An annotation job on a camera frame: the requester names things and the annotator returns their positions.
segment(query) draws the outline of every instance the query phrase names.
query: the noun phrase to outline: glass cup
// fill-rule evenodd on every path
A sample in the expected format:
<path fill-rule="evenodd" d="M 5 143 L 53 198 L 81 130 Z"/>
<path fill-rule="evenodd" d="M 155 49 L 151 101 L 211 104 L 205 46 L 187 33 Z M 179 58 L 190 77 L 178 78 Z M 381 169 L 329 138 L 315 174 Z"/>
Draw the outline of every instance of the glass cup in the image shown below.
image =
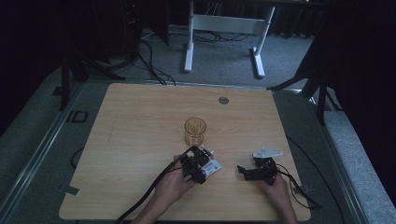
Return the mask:
<path fill-rule="evenodd" d="M 189 118 L 184 123 L 186 130 L 186 144 L 189 147 L 200 146 L 204 142 L 204 134 L 206 130 L 206 123 L 203 119 Z"/>

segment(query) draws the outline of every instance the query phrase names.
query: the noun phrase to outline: white desk frame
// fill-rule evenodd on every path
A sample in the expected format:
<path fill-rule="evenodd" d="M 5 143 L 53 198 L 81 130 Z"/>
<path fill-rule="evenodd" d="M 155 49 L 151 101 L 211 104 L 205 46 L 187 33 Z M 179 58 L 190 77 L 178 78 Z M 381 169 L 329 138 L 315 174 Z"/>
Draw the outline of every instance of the white desk frame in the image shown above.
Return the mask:
<path fill-rule="evenodd" d="M 206 30 L 226 33 L 259 35 L 260 40 L 257 48 L 253 48 L 253 56 L 256 62 L 257 74 L 259 77 L 265 77 L 264 67 L 262 65 L 262 45 L 268 33 L 271 19 L 275 7 L 270 7 L 264 20 L 244 19 L 234 17 L 207 16 L 194 14 L 194 1 L 190 1 L 190 18 L 189 18 L 189 44 L 187 46 L 186 63 L 184 70 L 189 73 L 192 68 L 192 54 L 194 51 L 193 31 Z"/>

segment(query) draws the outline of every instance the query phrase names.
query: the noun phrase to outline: wooden tabletop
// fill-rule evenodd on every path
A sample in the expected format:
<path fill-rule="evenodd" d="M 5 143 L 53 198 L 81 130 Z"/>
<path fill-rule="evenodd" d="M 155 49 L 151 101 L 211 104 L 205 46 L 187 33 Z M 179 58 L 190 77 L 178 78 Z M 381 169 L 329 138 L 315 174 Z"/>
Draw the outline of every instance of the wooden tabletop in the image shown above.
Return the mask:
<path fill-rule="evenodd" d="M 229 103 L 221 104 L 220 97 Z M 255 168 L 251 154 L 269 147 L 284 153 L 274 160 L 300 183 L 271 92 L 136 84 L 109 86 L 70 183 L 79 194 L 66 193 L 60 217 L 117 219 L 143 196 L 174 155 L 189 148 L 184 122 L 190 117 L 206 122 L 204 145 L 215 151 L 222 168 L 187 192 L 160 220 L 280 219 L 263 192 L 236 168 Z M 306 204 L 303 197 L 297 199 Z M 297 218 L 308 220 L 310 211 L 292 197 L 291 201 Z"/>

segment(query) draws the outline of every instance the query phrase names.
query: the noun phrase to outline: person's left hand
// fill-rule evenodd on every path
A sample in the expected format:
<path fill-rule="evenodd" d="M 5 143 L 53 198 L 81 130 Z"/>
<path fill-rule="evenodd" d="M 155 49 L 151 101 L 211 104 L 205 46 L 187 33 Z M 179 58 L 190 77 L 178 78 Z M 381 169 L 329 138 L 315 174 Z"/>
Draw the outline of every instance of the person's left hand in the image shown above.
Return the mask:
<path fill-rule="evenodd" d="M 155 187 L 153 197 L 168 208 L 179 200 L 189 189 L 195 185 L 195 181 L 186 181 L 183 178 L 181 163 L 178 161 Z"/>

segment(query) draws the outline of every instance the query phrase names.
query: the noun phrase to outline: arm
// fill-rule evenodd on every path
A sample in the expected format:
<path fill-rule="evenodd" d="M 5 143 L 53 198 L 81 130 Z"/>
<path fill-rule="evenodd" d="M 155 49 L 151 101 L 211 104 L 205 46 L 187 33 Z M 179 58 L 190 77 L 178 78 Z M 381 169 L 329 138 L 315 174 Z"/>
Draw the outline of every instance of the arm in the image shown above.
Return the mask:
<path fill-rule="evenodd" d="M 183 171 L 180 168 L 181 164 L 178 162 L 171 169 L 173 171 L 166 174 L 157 184 L 153 196 L 132 221 L 133 224 L 154 223 L 173 203 L 179 200 L 184 193 L 195 185 L 194 181 L 185 181 L 183 179 Z"/>
<path fill-rule="evenodd" d="M 291 200 L 288 193 L 288 185 L 280 173 L 276 173 L 274 184 L 268 185 L 264 181 L 257 181 L 257 184 L 268 196 L 270 202 L 282 215 L 287 224 L 296 224 L 297 216 L 291 206 Z"/>

